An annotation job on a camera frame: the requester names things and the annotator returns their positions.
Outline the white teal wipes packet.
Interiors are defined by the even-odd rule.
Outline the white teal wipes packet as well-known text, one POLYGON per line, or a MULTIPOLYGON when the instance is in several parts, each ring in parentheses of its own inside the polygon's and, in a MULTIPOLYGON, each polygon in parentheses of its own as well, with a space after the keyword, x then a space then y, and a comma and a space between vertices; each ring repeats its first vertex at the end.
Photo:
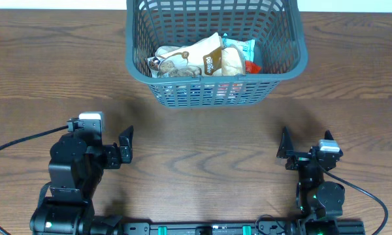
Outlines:
POLYGON ((254 62, 254 49, 255 49, 255 40, 246 40, 246 41, 241 41, 241 40, 235 40, 235 39, 230 39, 228 37, 227 33, 224 33, 222 36, 222 42, 225 47, 235 47, 237 48, 242 55, 244 56, 244 59, 246 61, 251 61, 254 62))

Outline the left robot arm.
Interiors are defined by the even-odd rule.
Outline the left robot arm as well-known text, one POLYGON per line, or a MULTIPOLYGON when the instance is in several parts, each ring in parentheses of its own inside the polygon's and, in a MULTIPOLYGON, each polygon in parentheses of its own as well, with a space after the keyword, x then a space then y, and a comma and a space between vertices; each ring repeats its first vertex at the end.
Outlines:
POLYGON ((97 125, 70 127, 50 150, 50 182, 41 189, 30 220, 33 234, 123 234, 120 215, 96 216, 92 198, 106 169, 119 169, 133 158, 133 131, 104 145, 97 125))

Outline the white brown pretzel bag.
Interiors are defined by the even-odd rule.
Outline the white brown pretzel bag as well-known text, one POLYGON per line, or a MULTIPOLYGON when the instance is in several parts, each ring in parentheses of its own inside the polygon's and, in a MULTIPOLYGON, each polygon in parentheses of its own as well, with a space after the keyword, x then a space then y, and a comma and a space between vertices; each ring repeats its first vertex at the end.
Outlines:
POLYGON ((221 76, 222 39, 218 33, 161 57, 149 57, 153 78, 221 76))

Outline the orange spaghetti package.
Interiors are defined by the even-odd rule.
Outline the orange spaghetti package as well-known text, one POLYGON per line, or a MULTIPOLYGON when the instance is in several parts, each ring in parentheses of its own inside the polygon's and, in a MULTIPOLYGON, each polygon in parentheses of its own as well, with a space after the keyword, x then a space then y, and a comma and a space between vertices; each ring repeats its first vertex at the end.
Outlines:
POLYGON ((245 68, 248 74, 259 74, 262 71, 262 67, 256 65, 253 61, 245 60, 245 68))

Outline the beige snack bag clear window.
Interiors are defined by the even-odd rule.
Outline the beige snack bag clear window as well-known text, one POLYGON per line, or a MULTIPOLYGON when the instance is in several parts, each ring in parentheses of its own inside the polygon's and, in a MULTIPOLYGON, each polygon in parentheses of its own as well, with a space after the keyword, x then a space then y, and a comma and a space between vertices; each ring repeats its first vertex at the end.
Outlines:
POLYGON ((161 57, 163 54, 167 54, 169 52, 173 52, 177 49, 180 49, 178 46, 160 46, 156 51, 155 51, 155 56, 156 57, 161 57))

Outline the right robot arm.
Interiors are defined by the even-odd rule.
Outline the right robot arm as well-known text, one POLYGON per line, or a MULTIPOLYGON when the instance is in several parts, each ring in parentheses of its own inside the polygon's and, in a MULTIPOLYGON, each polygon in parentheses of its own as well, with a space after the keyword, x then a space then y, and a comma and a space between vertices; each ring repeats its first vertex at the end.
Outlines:
POLYGON ((286 159, 285 168, 298 172, 296 207, 301 214, 285 225, 286 234, 338 234, 336 218, 343 213, 345 188, 339 183, 324 180, 324 173, 336 167, 343 156, 337 142, 326 131, 324 138, 307 152, 296 151, 287 127, 276 154, 286 159))

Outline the Kleenex tissue multipack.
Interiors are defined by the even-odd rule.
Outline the Kleenex tissue multipack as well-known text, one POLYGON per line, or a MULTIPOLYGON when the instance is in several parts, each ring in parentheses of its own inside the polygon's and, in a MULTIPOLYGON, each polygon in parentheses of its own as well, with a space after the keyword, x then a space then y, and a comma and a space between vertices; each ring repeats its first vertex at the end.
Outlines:
POLYGON ((185 97, 190 95, 191 97, 225 97, 228 96, 229 98, 235 98, 237 94, 242 90, 243 84, 207 84, 207 85, 190 85, 189 87, 185 85, 181 86, 163 86, 163 90, 166 93, 166 97, 171 97, 173 95, 173 91, 175 88, 177 95, 179 97, 185 97))

